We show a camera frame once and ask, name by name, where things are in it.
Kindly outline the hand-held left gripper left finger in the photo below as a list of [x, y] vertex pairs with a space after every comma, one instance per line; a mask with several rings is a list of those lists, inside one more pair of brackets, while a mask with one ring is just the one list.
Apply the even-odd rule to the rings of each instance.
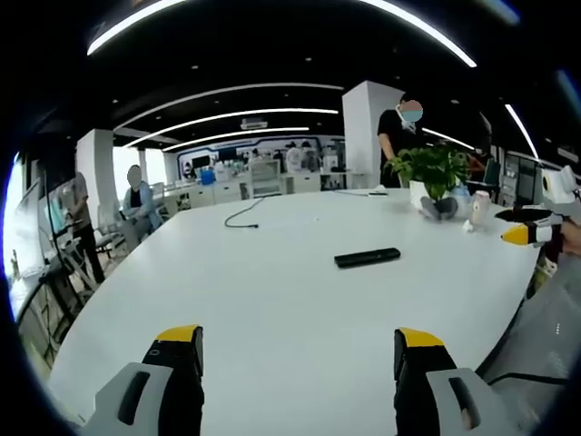
[[94, 397], [82, 435], [199, 435], [204, 391], [203, 328], [160, 333], [141, 362], [130, 362]]

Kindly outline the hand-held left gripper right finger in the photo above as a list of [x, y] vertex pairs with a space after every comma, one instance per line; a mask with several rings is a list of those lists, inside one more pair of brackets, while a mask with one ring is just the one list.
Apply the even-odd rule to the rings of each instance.
[[394, 331], [394, 382], [398, 435], [520, 433], [491, 387], [428, 332]]

